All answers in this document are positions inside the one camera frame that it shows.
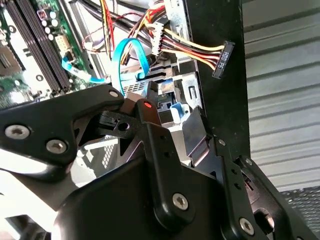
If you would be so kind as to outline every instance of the computer motherboard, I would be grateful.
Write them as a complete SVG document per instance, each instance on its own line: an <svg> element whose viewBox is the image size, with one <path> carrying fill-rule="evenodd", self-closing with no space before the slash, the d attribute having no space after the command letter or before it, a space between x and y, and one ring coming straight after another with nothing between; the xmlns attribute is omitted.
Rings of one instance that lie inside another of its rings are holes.
<svg viewBox="0 0 320 240"><path fill-rule="evenodd" d="M86 71L55 0L0 0L0 109L41 101L93 85L65 71Z"/></svg>

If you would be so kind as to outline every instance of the ram slot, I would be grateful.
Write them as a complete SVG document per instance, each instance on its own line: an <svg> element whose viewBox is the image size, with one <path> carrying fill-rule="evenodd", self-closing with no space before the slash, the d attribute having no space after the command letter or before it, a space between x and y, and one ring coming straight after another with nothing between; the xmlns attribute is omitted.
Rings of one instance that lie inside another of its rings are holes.
<svg viewBox="0 0 320 240"><path fill-rule="evenodd" d="M36 11L29 2L30 0L15 0L23 12L27 22L32 26L35 38L39 42L48 62L53 68L53 72L64 89L70 87L69 76L61 67L61 57L58 55L51 41L48 39L43 26L41 25Z"/></svg>
<svg viewBox="0 0 320 240"><path fill-rule="evenodd" d="M6 3L5 7L11 15L12 19L14 19L14 21L16 22L16 27L21 33L25 43L28 46L28 49L30 50L41 72L43 73L49 87L52 91L59 91L61 89L61 86L57 82L56 77L53 75L50 66L47 64L47 60L44 58L44 55L39 48L37 41L29 30L29 27L27 26L26 21L23 19L21 13L19 12L16 4L13 1L9 1Z"/></svg>

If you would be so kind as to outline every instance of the gray wall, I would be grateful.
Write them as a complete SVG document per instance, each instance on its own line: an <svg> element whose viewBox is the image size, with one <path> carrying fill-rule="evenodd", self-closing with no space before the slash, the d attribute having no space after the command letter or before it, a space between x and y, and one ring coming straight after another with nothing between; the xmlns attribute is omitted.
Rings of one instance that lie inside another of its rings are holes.
<svg viewBox="0 0 320 240"><path fill-rule="evenodd" d="M280 190L320 185L320 0L243 4L251 157Z"/></svg>

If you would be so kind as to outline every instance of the silver screw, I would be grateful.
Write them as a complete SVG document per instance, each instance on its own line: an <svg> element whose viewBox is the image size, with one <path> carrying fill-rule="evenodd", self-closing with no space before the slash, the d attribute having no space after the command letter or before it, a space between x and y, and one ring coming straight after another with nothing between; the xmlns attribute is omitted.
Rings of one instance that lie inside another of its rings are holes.
<svg viewBox="0 0 320 240"><path fill-rule="evenodd" d="M219 142L222 146L225 146L225 145L226 145L225 141L223 141L222 139L219 139L218 142Z"/></svg>
<svg viewBox="0 0 320 240"><path fill-rule="evenodd" d="M188 200L185 196L183 196L181 193L175 193L172 196L173 204L183 211L187 210L189 207Z"/></svg>
<svg viewBox="0 0 320 240"><path fill-rule="evenodd" d="M253 236L255 234L254 227L247 219L240 218L239 223L242 230L245 231L248 235Z"/></svg>
<svg viewBox="0 0 320 240"><path fill-rule="evenodd" d="M67 150L67 145L58 139L50 140L46 143L46 149L53 154L62 154Z"/></svg>
<svg viewBox="0 0 320 240"><path fill-rule="evenodd" d="M247 159L245 160L245 162L246 162L247 164L249 164L249 165L252 165L252 161L251 161L249 158L247 158Z"/></svg>
<svg viewBox="0 0 320 240"><path fill-rule="evenodd" d="M4 134L8 138L22 140L30 135L30 130L22 125L10 125L4 130Z"/></svg>
<svg viewBox="0 0 320 240"><path fill-rule="evenodd" d="M112 91L112 90L109 92L109 94L110 94L112 97L115 97L115 98L119 97L119 94L116 93L115 91Z"/></svg>

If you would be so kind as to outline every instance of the black connector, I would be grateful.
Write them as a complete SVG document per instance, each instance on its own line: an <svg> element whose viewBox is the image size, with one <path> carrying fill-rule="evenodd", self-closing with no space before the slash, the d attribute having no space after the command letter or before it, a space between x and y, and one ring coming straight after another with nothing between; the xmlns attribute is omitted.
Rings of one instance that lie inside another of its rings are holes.
<svg viewBox="0 0 320 240"><path fill-rule="evenodd" d="M224 49L220 55L220 59L216 65L216 69L212 74L212 77L220 79L221 75L224 73L228 60L230 58L231 52L234 49L235 43L231 41L225 41Z"/></svg>

